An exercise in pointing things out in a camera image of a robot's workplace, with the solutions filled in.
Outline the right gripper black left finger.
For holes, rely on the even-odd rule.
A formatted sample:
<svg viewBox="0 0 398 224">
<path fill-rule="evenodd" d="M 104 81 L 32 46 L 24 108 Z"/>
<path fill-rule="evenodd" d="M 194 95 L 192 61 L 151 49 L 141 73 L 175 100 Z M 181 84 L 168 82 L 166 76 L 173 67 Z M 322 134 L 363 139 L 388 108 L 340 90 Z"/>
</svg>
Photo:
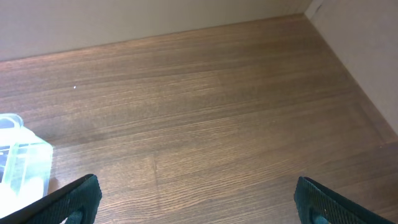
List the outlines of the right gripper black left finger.
<svg viewBox="0 0 398 224">
<path fill-rule="evenodd" d="M 1 224 L 93 224 L 101 198 L 97 176 L 87 174 L 1 218 Z"/>
</svg>

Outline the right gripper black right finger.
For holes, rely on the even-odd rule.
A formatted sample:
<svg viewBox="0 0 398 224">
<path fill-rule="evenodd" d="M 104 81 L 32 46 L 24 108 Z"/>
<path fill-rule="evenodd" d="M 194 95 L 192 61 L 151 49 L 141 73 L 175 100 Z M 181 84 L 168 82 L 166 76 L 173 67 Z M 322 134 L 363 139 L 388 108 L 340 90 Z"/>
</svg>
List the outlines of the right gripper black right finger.
<svg viewBox="0 0 398 224">
<path fill-rule="evenodd" d="M 309 177 L 299 177 L 294 201 L 302 224 L 393 224 Z"/>
</svg>

